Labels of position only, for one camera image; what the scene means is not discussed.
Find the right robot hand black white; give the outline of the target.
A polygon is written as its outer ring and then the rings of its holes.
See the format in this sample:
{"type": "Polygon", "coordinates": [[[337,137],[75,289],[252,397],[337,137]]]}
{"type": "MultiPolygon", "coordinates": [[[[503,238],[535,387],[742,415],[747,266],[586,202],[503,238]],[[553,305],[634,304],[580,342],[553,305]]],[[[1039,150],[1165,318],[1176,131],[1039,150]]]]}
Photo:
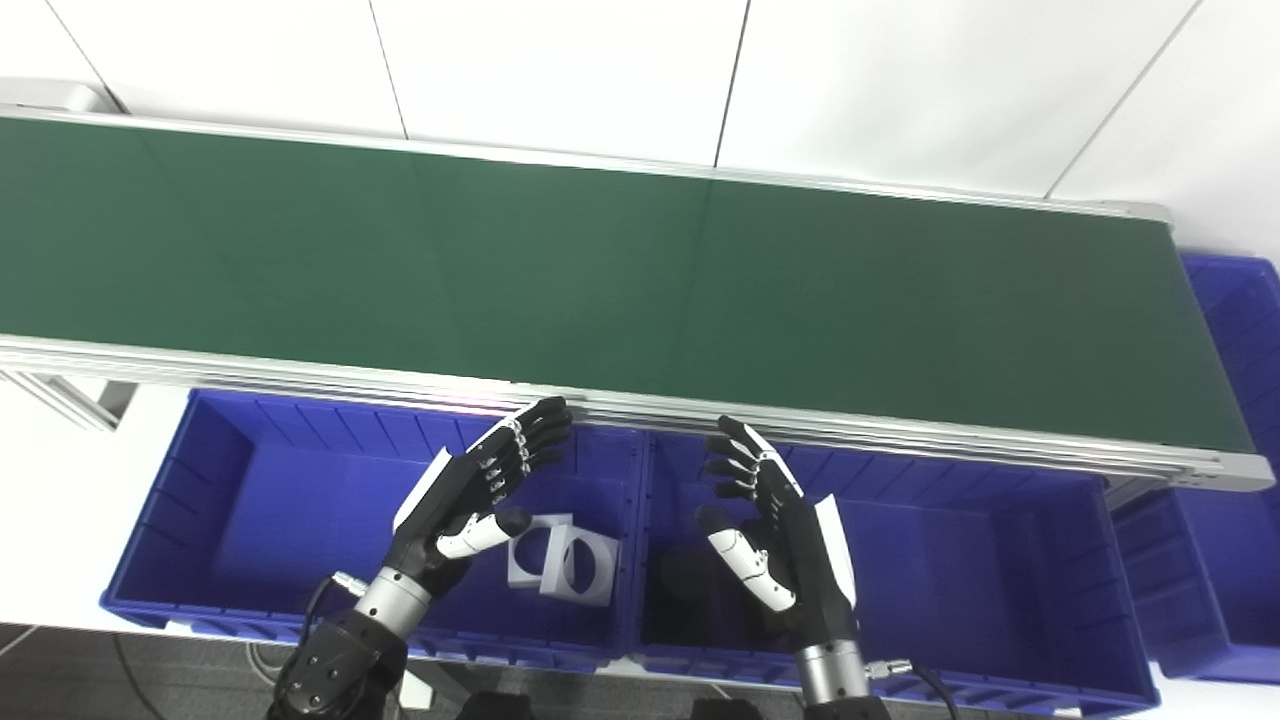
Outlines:
{"type": "Polygon", "coordinates": [[[819,507],[783,455],[748,423],[728,415],[707,438],[705,470],[718,477],[716,501],[696,523],[746,591],[782,621],[792,651],[859,637],[840,562],[819,507]]]}

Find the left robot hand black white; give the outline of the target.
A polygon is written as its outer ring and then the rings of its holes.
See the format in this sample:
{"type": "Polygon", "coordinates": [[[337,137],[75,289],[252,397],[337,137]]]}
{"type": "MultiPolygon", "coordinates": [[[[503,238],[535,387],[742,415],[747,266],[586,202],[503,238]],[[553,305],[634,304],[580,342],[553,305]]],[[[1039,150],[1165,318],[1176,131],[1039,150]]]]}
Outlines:
{"type": "Polygon", "coordinates": [[[381,565],[439,598],[477,553],[520,537],[532,524],[507,505],[536,469],[563,455],[572,414],[561,396],[540,398],[504,416],[461,455],[442,451],[406,497],[393,521],[381,565]]]}

